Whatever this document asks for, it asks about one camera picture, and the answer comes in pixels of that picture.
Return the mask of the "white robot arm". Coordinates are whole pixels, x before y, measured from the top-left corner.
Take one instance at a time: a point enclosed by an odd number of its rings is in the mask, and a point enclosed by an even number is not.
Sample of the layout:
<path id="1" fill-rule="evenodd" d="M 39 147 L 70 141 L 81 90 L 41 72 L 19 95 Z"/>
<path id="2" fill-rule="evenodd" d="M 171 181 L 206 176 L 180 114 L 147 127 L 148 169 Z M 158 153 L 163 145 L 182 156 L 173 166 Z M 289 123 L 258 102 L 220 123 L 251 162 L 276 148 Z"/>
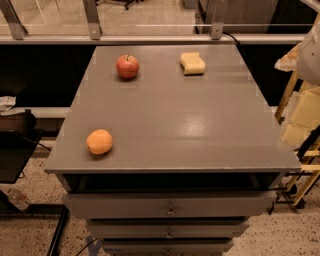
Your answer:
<path id="1" fill-rule="evenodd" d="M 320 85 L 320 23 L 315 24 L 302 41 L 297 72 L 300 79 Z"/>

